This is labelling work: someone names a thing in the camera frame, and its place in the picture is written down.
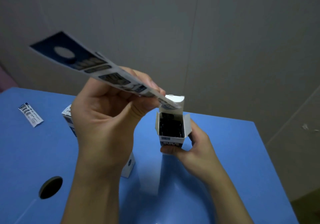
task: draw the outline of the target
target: open box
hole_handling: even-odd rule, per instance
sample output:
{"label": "open box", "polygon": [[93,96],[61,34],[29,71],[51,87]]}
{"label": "open box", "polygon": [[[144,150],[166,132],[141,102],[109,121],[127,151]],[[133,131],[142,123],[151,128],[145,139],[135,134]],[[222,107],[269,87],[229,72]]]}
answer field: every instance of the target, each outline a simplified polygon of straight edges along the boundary
{"label": "open box", "polygon": [[[161,145],[170,145],[182,147],[182,144],[185,138],[191,133],[191,122],[190,122],[190,114],[183,115],[183,105],[184,105],[184,96],[175,96],[175,95],[166,95],[166,98],[172,100],[176,104],[180,105],[180,109],[164,109],[161,106],[159,107],[159,112],[156,114],[155,119],[155,129],[160,139]],[[181,134],[179,137],[174,137],[172,135],[165,135],[162,127],[162,119],[164,117],[171,117],[174,121],[179,121],[181,125]]]}
{"label": "open box", "polygon": [[[74,133],[75,137],[77,137],[75,127],[73,125],[73,121],[72,121],[72,117],[71,117],[71,105],[69,105],[62,112],[62,116],[65,118],[66,122],[68,123],[68,125],[69,125],[70,129],[72,130],[72,132]],[[126,165],[122,169],[121,176],[128,178],[131,173],[132,168],[134,167],[134,164],[135,164],[134,154],[131,153]]]}

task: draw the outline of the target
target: blue tabletop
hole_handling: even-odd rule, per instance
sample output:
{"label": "blue tabletop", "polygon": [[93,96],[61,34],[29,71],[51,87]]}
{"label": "blue tabletop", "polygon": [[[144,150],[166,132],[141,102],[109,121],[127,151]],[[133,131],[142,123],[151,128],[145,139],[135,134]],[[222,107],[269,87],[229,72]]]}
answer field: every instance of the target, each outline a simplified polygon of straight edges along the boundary
{"label": "blue tabletop", "polygon": [[[78,154],[77,139],[61,112],[74,96],[12,88],[0,94],[0,223],[59,223]],[[44,122],[33,128],[18,110],[28,102]],[[298,223],[253,122],[191,114],[210,136],[254,223]],[[136,159],[120,181],[120,223],[214,223],[205,186],[172,156],[162,156],[155,131],[156,110],[134,133]],[[186,139],[184,149],[191,148]],[[38,196],[42,184],[61,176],[51,198]]]}

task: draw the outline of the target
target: hole in table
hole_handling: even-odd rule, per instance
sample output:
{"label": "hole in table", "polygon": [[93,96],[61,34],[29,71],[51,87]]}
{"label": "hole in table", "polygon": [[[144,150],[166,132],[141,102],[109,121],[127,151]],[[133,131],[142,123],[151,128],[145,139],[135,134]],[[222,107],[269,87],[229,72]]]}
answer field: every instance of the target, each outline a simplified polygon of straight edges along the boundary
{"label": "hole in table", "polygon": [[55,176],[48,179],[39,190],[40,199],[47,199],[54,196],[62,186],[62,178]]}

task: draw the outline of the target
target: right hand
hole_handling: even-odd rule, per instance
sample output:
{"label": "right hand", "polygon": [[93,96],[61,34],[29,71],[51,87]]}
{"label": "right hand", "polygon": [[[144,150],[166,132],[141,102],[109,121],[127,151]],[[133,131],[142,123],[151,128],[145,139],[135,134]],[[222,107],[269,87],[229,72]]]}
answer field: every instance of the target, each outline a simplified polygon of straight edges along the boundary
{"label": "right hand", "polygon": [[212,185],[225,171],[214,151],[208,135],[191,120],[192,133],[189,135],[192,148],[189,151],[175,146],[162,146],[162,153],[176,156],[189,173]]}

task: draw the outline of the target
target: product box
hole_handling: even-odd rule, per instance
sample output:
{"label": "product box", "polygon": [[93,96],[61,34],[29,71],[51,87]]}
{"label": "product box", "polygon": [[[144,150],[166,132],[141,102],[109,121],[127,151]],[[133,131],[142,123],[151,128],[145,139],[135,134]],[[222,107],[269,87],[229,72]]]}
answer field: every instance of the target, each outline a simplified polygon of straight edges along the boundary
{"label": "product box", "polygon": [[166,95],[166,98],[181,106],[179,109],[159,107],[155,129],[161,145],[182,147],[184,139],[191,133],[190,114],[183,115],[184,96]]}
{"label": "product box", "polygon": [[[69,105],[63,112],[62,112],[62,116],[65,118],[65,120],[67,121],[70,129],[72,130],[72,132],[74,133],[75,137],[77,137],[76,135],[76,131],[73,125],[73,121],[72,121],[72,117],[71,117],[71,105]],[[134,154],[131,153],[129,160],[127,161],[126,165],[124,166],[124,168],[122,169],[121,172],[121,176],[128,178],[132,168],[134,167],[135,164],[135,160],[134,160]]]}

